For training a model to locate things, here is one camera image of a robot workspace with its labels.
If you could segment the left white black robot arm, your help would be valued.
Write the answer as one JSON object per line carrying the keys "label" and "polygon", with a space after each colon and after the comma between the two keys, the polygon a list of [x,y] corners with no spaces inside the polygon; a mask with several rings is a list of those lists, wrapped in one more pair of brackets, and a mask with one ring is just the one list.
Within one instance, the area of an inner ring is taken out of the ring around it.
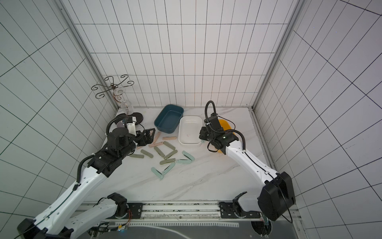
{"label": "left white black robot arm", "polygon": [[78,165],[76,181],[52,205],[34,219],[24,219],[17,227],[22,239],[76,239],[97,223],[132,216],[127,199],[118,193],[108,195],[97,205],[73,216],[84,200],[133,154],[137,146],[151,144],[155,129],[131,134],[118,127],[107,134],[104,146]]}

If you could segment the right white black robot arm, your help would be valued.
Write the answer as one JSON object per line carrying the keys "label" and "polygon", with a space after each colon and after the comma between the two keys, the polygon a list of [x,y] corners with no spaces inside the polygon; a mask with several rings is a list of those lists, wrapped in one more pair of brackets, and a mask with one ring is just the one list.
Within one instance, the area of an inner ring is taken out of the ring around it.
{"label": "right white black robot arm", "polygon": [[200,139],[208,141],[231,159],[235,160],[254,178],[254,190],[243,192],[233,199],[235,213],[256,211],[271,221],[276,221],[284,213],[289,213],[295,204],[295,195],[291,177],[279,173],[260,161],[246,148],[244,135],[237,130],[224,130],[218,120],[218,114],[206,117],[205,126],[200,131]]}

